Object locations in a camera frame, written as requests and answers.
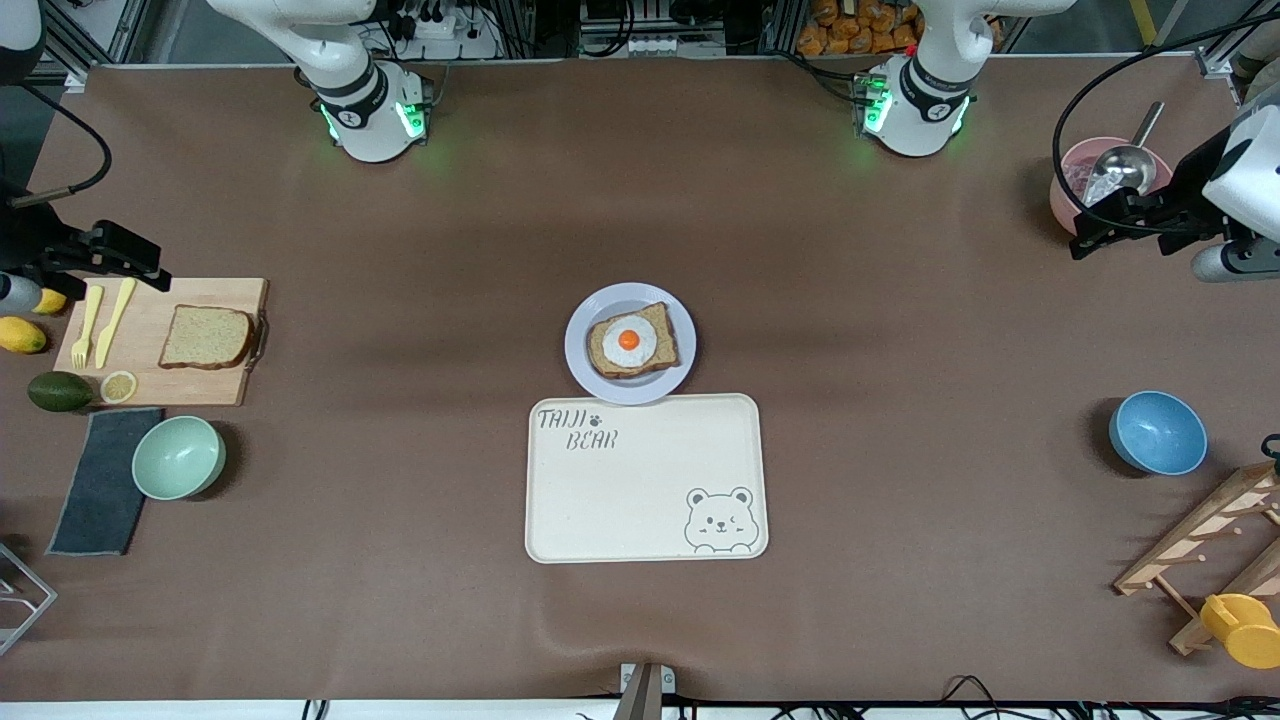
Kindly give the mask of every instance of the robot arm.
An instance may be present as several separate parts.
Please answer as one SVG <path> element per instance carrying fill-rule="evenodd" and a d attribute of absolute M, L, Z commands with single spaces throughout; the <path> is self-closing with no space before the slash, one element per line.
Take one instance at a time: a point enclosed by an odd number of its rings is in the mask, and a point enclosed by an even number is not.
<path fill-rule="evenodd" d="M 0 0 L 0 87 L 22 82 L 45 50 L 37 0 Z"/>
<path fill-rule="evenodd" d="M 886 79 L 882 101 L 863 117 L 863 128 L 890 150 L 932 155 L 960 129 L 969 88 L 991 56 L 991 27 L 983 15 L 1061 13 L 1075 0 L 916 0 L 924 35 L 913 58 L 895 55 L 870 70 Z"/>
<path fill-rule="evenodd" d="M 349 23 L 375 0 L 209 0 L 283 50 L 320 96 L 329 135 L 348 155 L 381 163 L 426 140 L 431 88 L 394 63 L 376 63 Z"/>
<path fill-rule="evenodd" d="M 0 86 L 20 83 L 44 49 L 37 0 L 0 0 Z M 84 282 L 68 270 L 132 275 L 169 290 L 170 275 L 160 269 L 160 249 L 151 242 L 108 220 L 81 232 L 59 220 L 49 202 L 31 200 L 0 178 L 0 313 L 29 310 L 40 302 L 41 287 L 84 297 Z"/>
<path fill-rule="evenodd" d="M 1080 260 L 1129 238 L 1160 236 L 1162 255 L 1222 236 L 1192 260 L 1204 282 L 1280 278 L 1280 86 L 1240 108 L 1230 127 L 1192 150 L 1166 187 L 1116 191 L 1075 219 Z M 1110 222 L 1149 227 L 1117 229 Z"/>

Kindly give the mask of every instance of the toast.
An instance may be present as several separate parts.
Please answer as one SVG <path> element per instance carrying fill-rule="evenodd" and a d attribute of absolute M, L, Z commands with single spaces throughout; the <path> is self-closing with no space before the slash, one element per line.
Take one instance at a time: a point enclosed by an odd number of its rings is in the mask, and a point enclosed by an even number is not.
<path fill-rule="evenodd" d="M 658 334 L 658 346 L 654 348 L 653 356 L 649 357 L 644 365 L 637 368 L 623 368 L 604 356 L 604 333 L 608 332 L 609 325 L 612 325 L 616 320 L 628 315 L 635 315 L 648 320 Z M 671 316 L 667 314 L 667 304 L 654 302 L 653 305 L 641 307 L 635 313 L 623 313 L 595 323 L 591 325 L 591 331 L 586 336 L 586 352 L 591 360 L 591 366 L 595 368 L 595 372 L 605 378 L 609 378 L 611 380 L 635 378 L 644 375 L 645 373 L 666 370 L 667 368 L 678 365 L 680 352 L 676 347 L 676 331 L 671 327 Z"/>
<path fill-rule="evenodd" d="M 178 305 L 169 322 L 169 336 L 160 351 L 165 370 L 196 368 L 221 370 L 239 365 L 253 340 L 253 319 L 229 307 Z"/>

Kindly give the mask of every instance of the bear illustration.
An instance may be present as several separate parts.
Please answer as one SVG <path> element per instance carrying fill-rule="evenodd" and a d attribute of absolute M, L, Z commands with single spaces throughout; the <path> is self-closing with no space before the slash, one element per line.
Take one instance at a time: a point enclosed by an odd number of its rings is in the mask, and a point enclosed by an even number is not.
<path fill-rule="evenodd" d="M 694 546 L 694 552 L 751 550 L 760 537 L 760 527 L 751 515 L 751 491 L 746 488 L 733 488 L 727 495 L 710 495 L 703 488 L 689 491 L 685 539 Z"/>

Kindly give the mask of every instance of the wooden rack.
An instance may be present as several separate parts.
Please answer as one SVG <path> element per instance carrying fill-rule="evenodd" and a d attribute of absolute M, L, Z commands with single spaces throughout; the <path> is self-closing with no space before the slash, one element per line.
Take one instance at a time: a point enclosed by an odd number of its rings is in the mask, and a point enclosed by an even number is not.
<path fill-rule="evenodd" d="M 1267 442 L 1272 438 L 1277 436 L 1268 437 Z M 1271 455 L 1266 443 L 1263 452 Z M 1126 596 L 1158 587 L 1190 615 L 1187 625 L 1169 641 L 1179 653 L 1208 650 L 1212 635 L 1201 624 L 1199 612 L 1165 579 L 1164 571 L 1175 565 L 1204 562 L 1204 555 L 1196 552 L 1201 544 L 1239 536 L 1240 528 L 1230 525 L 1245 515 L 1262 515 L 1280 525 L 1280 505 L 1268 502 L 1272 493 L 1280 493 L 1276 466 L 1277 461 L 1270 460 L 1239 468 L 1115 582 L 1116 591 Z M 1254 597 L 1280 594 L 1280 539 L 1271 543 L 1221 592 Z"/>

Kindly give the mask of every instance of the lemon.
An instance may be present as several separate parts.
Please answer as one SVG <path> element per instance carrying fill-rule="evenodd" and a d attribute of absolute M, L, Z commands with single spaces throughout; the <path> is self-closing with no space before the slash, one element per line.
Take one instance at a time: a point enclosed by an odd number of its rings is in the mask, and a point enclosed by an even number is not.
<path fill-rule="evenodd" d="M 0 347 L 31 355 L 45 348 L 45 333 L 22 318 L 0 318 Z"/>
<path fill-rule="evenodd" d="M 31 309 L 37 315 L 52 315 L 67 306 L 67 296 L 47 287 L 40 288 L 40 304 Z"/>
<path fill-rule="evenodd" d="M 128 370 L 116 370 L 102 378 L 102 402 L 119 405 L 138 391 L 138 377 Z"/>

